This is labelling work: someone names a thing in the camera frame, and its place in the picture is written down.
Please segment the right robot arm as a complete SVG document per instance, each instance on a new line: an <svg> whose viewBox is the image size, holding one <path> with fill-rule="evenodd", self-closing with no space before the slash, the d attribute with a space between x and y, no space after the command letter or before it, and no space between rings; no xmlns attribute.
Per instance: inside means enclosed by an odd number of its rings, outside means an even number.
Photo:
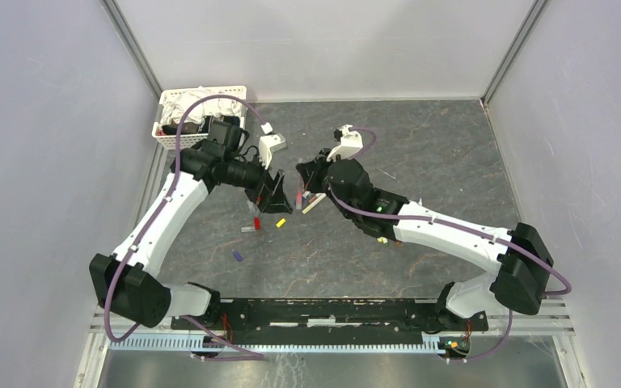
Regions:
<svg viewBox="0 0 621 388"><path fill-rule="evenodd" d="M509 230L434 212L377 188L353 159L331 162L319 154L299 163L296 170L308 191L326 194L363 233L430 247L483 270L482 275L450 283L441 291L434 309L440 327L454 330L473 314L501 306L524 315L539 312L554 261L533 226L519 222Z"/></svg>

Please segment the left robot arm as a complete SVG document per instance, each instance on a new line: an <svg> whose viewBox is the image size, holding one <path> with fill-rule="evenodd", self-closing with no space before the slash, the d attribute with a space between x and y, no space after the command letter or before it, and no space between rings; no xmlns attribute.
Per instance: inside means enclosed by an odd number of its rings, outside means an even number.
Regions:
<svg viewBox="0 0 621 388"><path fill-rule="evenodd" d="M144 327L181 315L206 330L220 323L217 291L195 283L164 285L158 274L185 222L218 185L242 188L261 213L292 212L283 171L269 170L285 139L270 124L263 130L253 159L246 160L240 142L248 132L222 121L211 124L206 139L176 155L159 197L130 235L110 255L94 256L89 269L106 327L112 314Z"/></svg>

